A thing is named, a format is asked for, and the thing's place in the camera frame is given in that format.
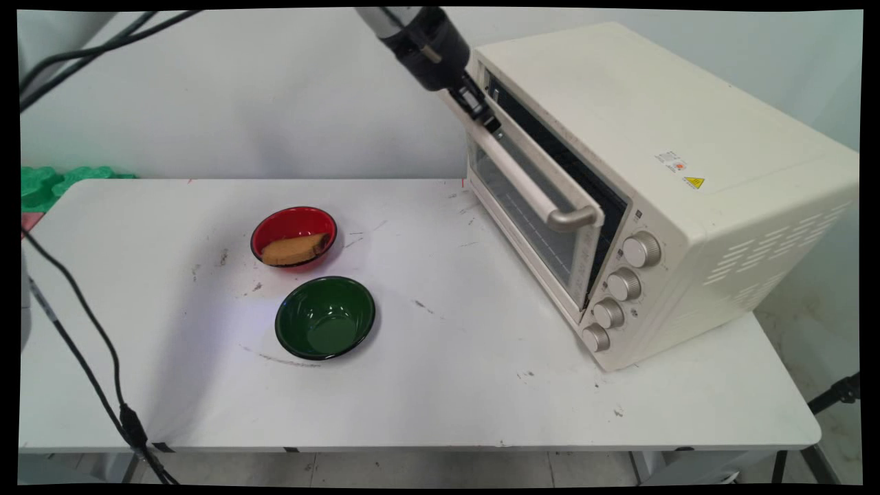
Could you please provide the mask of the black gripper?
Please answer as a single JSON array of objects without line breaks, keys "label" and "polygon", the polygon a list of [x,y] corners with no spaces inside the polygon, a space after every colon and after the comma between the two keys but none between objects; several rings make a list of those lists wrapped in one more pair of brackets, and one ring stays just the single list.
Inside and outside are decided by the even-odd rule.
[{"label": "black gripper", "polygon": [[502,123],[486,93],[466,69],[471,49],[440,7],[380,7],[393,33],[380,40],[428,91],[446,89],[453,101],[487,132]]}]

